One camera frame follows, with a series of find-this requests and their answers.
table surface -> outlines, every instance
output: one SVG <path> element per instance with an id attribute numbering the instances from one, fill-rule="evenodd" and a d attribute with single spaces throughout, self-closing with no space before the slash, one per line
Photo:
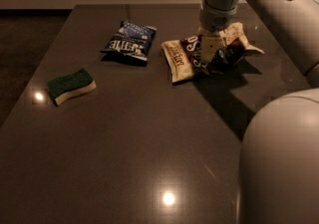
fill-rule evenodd
<path id="1" fill-rule="evenodd" d="M 249 121 L 309 85 L 256 14 L 265 51 L 223 75 L 171 84 L 160 44 L 197 33 L 199 5 L 78 5 L 0 130 L 1 223 L 235 223 L 240 145 Z M 146 67 L 102 62 L 122 20 L 158 28 Z M 97 88 L 59 107 L 32 95 L 85 68 Z M 166 191 L 175 204 L 161 202 Z"/>

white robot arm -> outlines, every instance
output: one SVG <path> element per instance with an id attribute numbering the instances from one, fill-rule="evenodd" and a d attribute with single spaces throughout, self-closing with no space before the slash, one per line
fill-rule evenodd
<path id="1" fill-rule="evenodd" d="M 319 0 L 246 0 L 309 84 L 319 86 Z M 227 27 L 238 0 L 203 0 L 201 26 Z M 319 89 L 281 97 L 247 128 L 238 224 L 319 223 Z"/>

scouring pad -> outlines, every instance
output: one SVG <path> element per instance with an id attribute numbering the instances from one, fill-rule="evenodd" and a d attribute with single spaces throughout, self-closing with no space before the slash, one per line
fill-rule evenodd
<path id="1" fill-rule="evenodd" d="M 96 88 L 96 83 L 85 69 L 81 69 L 74 74 L 58 77 L 47 86 L 50 97 L 59 106 L 70 98 L 89 93 Z"/>

bright light spot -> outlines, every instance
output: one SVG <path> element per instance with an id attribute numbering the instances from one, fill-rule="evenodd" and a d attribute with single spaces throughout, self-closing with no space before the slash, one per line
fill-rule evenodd
<path id="1" fill-rule="evenodd" d="M 36 99 L 37 99 L 38 101 L 42 101 L 42 100 L 44 99 L 44 97 L 43 97 L 43 95 L 42 95 L 41 93 L 37 93 L 37 94 L 35 95 L 35 97 L 36 97 Z"/>
<path id="2" fill-rule="evenodd" d="M 173 205 L 175 203 L 175 197 L 173 196 L 172 193 L 167 192 L 162 199 L 163 203 L 165 205 Z"/>

green and yellow sponge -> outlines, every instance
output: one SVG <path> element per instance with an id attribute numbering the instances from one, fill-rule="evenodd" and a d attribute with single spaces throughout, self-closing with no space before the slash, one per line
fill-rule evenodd
<path id="1" fill-rule="evenodd" d="M 87 94 L 97 87 L 85 69 L 71 75 L 58 77 L 50 81 L 47 86 L 49 95 L 57 106 L 70 98 Z"/>

